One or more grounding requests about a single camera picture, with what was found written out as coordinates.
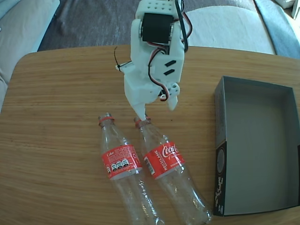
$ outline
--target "open box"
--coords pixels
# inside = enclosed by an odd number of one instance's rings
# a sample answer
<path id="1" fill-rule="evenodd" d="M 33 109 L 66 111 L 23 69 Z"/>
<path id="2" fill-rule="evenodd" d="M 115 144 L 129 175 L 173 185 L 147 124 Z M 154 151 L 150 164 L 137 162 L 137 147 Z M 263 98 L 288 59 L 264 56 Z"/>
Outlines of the open box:
<path id="1" fill-rule="evenodd" d="M 224 76 L 215 101 L 214 215 L 300 205 L 300 126 L 293 89 Z"/>

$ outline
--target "empty plastic bottle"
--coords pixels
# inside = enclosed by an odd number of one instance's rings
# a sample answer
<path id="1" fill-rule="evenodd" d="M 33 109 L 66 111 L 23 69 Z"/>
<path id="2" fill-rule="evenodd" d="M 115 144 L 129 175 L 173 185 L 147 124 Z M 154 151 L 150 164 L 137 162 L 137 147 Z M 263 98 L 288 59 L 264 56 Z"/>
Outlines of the empty plastic bottle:
<path id="1" fill-rule="evenodd" d="M 171 200 L 182 224 L 201 225 L 211 221 L 212 214 L 197 190 L 182 155 L 174 142 L 151 124 L 150 118 L 135 118 L 141 133 L 141 152 L 153 178 Z"/>
<path id="2" fill-rule="evenodd" d="M 102 160 L 108 177 L 119 192 L 131 225 L 164 225 L 144 181 L 140 160 L 129 140 L 107 113 L 99 117 Z"/>

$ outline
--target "red wire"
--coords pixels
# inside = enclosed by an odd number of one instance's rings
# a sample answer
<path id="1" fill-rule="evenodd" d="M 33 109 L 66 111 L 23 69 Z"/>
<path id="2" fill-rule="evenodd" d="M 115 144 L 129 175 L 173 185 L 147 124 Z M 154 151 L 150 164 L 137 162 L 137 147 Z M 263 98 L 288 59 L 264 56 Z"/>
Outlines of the red wire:
<path id="1" fill-rule="evenodd" d="M 150 80 L 151 80 L 153 83 L 155 83 L 156 85 L 160 86 L 160 87 L 165 91 L 166 98 L 163 98 L 163 99 L 160 99 L 160 100 L 161 100 L 161 101 L 166 101 L 166 100 L 169 98 L 169 96 L 170 96 L 169 90 L 167 89 L 167 87 L 166 87 L 164 84 L 162 84 L 162 83 L 158 82 L 157 80 L 155 80 L 155 79 L 151 76 L 151 74 L 150 74 L 150 65 L 151 65 L 151 62 L 153 61 L 154 57 L 155 57 L 159 52 L 161 52 L 161 51 L 164 51 L 164 50 L 163 50 L 163 49 L 157 48 L 157 49 L 155 49 L 155 50 L 152 51 L 151 56 L 150 56 L 150 59 L 149 59 L 149 63 L 148 63 L 148 75 L 149 75 Z"/>
<path id="2" fill-rule="evenodd" d="M 182 15 L 185 18 L 185 20 L 187 21 L 188 26 L 189 26 L 189 30 L 188 30 L 188 33 L 187 33 L 187 38 L 188 38 L 189 36 L 191 36 L 191 34 L 193 32 L 193 25 L 192 25 L 191 21 L 189 20 L 188 15 L 185 12 L 183 12 Z"/>

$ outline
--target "gray fabric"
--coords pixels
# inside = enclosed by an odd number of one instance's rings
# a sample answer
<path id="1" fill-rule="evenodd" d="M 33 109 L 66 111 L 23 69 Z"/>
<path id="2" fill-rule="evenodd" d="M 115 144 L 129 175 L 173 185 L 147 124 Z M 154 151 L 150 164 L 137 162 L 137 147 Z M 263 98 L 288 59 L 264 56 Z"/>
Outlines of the gray fabric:
<path id="1" fill-rule="evenodd" d="M 140 0 L 60 0 L 39 51 L 130 44 L 130 27 Z M 185 11 L 237 6 L 256 12 L 253 0 L 186 0 Z"/>
<path id="2" fill-rule="evenodd" d="M 277 55 L 300 59 L 300 43 L 283 9 L 270 0 L 255 0 Z"/>

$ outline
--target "wire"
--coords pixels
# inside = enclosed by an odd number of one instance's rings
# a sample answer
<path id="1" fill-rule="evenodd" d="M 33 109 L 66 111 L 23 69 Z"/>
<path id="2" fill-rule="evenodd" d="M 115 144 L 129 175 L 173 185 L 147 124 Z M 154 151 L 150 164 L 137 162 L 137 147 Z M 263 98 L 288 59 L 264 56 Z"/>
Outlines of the wire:
<path id="1" fill-rule="evenodd" d="M 182 16 L 182 13 L 180 10 L 178 0 L 175 0 L 175 6 L 176 6 L 176 11 L 178 14 L 178 18 L 179 18 L 179 22 L 180 22 L 180 26 L 181 26 L 181 32 L 182 32 L 182 36 L 183 36 L 184 52 L 186 53 L 188 51 L 188 38 L 187 38 L 186 28 L 184 26 L 183 16 Z"/>
<path id="2" fill-rule="evenodd" d="M 120 70 L 120 65 L 119 65 L 119 63 L 118 63 L 118 61 L 117 61 L 117 57 L 116 57 L 116 49 L 117 49 L 117 46 L 114 48 L 114 52 L 113 52 L 113 55 L 114 55 L 114 59 L 116 60 L 116 63 L 117 63 L 117 66 L 118 66 L 118 69 L 119 69 L 119 71 L 121 72 L 121 70 Z"/>
<path id="3" fill-rule="evenodd" d="M 157 80 L 155 80 L 152 76 L 151 76 L 151 73 L 150 73 L 150 66 L 151 66 L 151 62 L 153 61 L 153 59 L 155 58 L 155 56 L 159 53 L 159 52 L 165 52 L 164 49 L 161 49 L 161 48 L 157 48 L 155 50 L 152 51 L 151 53 L 151 56 L 150 56 L 150 59 L 149 59 L 149 63 L 148 63 L 148 76 L 150 78 L 150 80 L 156 84 L 157 86 L 160 86 L 163 91 L 165 92 L 165 98 L 163 99 L 160 99 L 162 102 L 168 100 L 169 96 L 170 96 L 170 93 L 169 93 L 169 90 L 168 88 L 163 84 L 163 83 L 160 83 L 158 82 Z"/>
<path id="4" fill-rule="evenodd" d="M 149 42 L 149 41 L 147 42 L 147 44 L 150 45 L 150 46 L 153 46 L 153 47 L 162 48 L 166 51 L 166 46 L 164 46 L 164 45 L 156 44 L 156 43 Z"/>
<path id="5" fill-rule="evenodd" d="M 184 10 L 184 0 L 181 0 L 181 11 L 183 12 Z"/>
<path id="6" fill-rule="evenodd" d="M 189 26 L 189 30 L 187 33 L 187 38 L 189 38 L 189 36 L 191 36 L 191 34 L 193 32 L 193 25 L 192 25 L 192 22 L 189 20 L 188 15 L 185 12 L 183 12 L 182 15 L 183 15 L 184 19 L 187 21 L 188 26 Z"/>
<path id="7" fill-rule="evenodd" d="M 117 67 L 118 67 L 119 71 L 121 72 L 120 68 L 123 67 L 123 66 L 125 66 L 125 65 L 127 65 L 128 63 L 130 63 L 130 62 L 132 62 L 132 61 L 129 61 L 129 62 L 126 62 L 126 63 L 123 63 L 122 65 L 120 65 L 120 64 L 118 63 L 118 61 L 117 61 L 117 57 L 116 57 L 116 49 L 117 49 L 117 47 L 115 47 L 114 52 L 113 52 L 113 55 L 114 55 L 114 59 L 116 60 Z"/>

